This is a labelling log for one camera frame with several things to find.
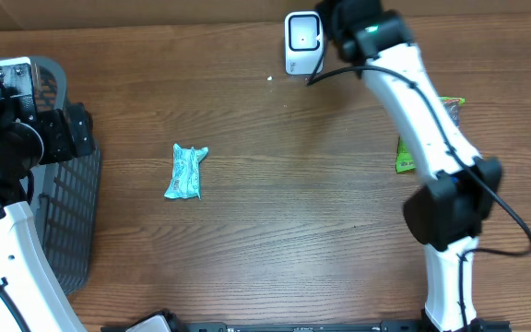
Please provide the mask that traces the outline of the teal small packet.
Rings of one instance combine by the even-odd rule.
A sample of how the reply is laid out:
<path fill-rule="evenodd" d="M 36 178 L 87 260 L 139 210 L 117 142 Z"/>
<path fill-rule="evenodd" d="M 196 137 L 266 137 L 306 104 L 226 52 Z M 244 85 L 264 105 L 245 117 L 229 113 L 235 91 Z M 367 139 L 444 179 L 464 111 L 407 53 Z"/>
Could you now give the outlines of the teal small packet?
<path fill-rule="evenodd" d="M 173 145 L 173 164 L 169 186 L 164 194 L 168 199 L 201 198 L 200 163 L 207 156 L 208 147 L 182 148 Z"/>

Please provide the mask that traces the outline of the green red snack bag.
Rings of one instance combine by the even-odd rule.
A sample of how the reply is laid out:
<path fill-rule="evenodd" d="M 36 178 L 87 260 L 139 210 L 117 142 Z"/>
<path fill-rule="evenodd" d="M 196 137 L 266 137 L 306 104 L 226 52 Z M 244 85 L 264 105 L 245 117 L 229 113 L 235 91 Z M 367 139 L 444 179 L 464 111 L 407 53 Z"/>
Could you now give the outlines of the green red snack bag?
<path fill-rule="evenodd" d="M 442 96 L 442 106 L 449 114 L 452 122 L 456 127 L 459 126 L 459 114 L 466 99 L 461 97 Z M 395 171 L 397 173 L 412 172 L 415 170 L 415 163 L 412 154 L 408 151 L 405 140 L 400 137 L 397 145 L 397 155 L 395 159 Z"/>

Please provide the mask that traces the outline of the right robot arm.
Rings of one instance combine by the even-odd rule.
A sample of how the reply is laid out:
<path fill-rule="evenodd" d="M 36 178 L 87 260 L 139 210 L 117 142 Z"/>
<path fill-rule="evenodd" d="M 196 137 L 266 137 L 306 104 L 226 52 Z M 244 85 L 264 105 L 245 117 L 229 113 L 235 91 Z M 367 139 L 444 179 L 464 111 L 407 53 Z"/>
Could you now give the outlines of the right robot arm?
<path fill-rule="evenodd" d="M 472 266 L 502 166 L 483 160 L 443 106 L 403 17 L 379 1 L 322 1 L 326 38 L 383 104 L 415 164 L 421 187 L 403 205 L 424 246 L 430 331 L 483 331 L 472 302 Z"/>

